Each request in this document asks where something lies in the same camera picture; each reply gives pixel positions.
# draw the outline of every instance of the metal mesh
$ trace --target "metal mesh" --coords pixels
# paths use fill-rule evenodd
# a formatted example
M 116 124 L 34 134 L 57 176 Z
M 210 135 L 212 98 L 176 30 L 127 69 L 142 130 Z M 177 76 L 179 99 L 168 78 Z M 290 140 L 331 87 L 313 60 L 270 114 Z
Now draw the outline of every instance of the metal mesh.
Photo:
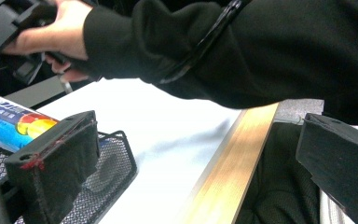
M 6 175 L 3 161 L 9 152 L 0 149 L 0 178 Z M 74 208 L 62 223 L 95 223 L 120 197 L 136 176 L 136 164 L 126 135 L 100 133 L 100 158 L 97 171 L 89 176 L 74 201 Z M 16 224 L 24 223 L 22 218 Z

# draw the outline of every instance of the human hand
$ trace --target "human hand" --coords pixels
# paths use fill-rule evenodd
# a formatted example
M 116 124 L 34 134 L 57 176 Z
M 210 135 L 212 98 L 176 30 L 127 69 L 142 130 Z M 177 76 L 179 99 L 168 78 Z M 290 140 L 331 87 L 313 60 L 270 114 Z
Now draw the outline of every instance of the human hand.
M 30 28 L 19 36 L 4 50 L 7 54 L 27 55 L 31 53 L 54 51 L 65 56 L 86 61 L 88 55 L 83 39 L 83 24 L 92 7 L 77 0 L 55 0 L 57 18 L 44 27 Z M 58 63 L 47 56 L 47 63 L 55 73 L 63 73 L 70 68 L 70 63 Z M 88 76 L 78 70 L 70 69 L 62 76 L 66 81 L 80 81 Z

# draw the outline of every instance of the black jacket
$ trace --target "black jacket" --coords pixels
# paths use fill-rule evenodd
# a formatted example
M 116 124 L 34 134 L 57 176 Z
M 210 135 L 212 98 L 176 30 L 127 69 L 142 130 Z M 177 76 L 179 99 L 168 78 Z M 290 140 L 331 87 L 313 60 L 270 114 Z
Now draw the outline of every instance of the black jacket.
M 171 12 L 141 0 L 126 17 L 96 7 L 84 29 L 89 75 L 138 77 L 177 97 L 233 108 L 324 99 L 326 115 L 358 124 L 358 0 L 254 0 L 201 62 L 159 84 L 222 10 L 203 2 Z

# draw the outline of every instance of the table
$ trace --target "table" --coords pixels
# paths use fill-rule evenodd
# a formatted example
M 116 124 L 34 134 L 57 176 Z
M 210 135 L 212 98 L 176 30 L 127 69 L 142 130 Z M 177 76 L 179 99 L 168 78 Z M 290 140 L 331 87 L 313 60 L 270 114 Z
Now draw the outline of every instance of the table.
M 38 111 L 64 119 L 95 110 L 98 131 L 126 133 L 138 175 L 99 223 L 230 223 L 276 107 L 228 109 L 178 99 L 138 79 L 103 79 Z M 219 198 L 234 207 L 222 210 Z

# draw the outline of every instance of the light wood strip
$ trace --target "light wood strip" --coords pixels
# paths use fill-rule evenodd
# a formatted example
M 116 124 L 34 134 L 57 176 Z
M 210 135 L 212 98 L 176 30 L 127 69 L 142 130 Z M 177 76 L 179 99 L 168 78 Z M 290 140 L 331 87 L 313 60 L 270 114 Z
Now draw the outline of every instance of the light wood strip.
M 184 212 L 183 223 L 235 221 L 277 106 L 273 104 L 245 111 L 194 201 Z

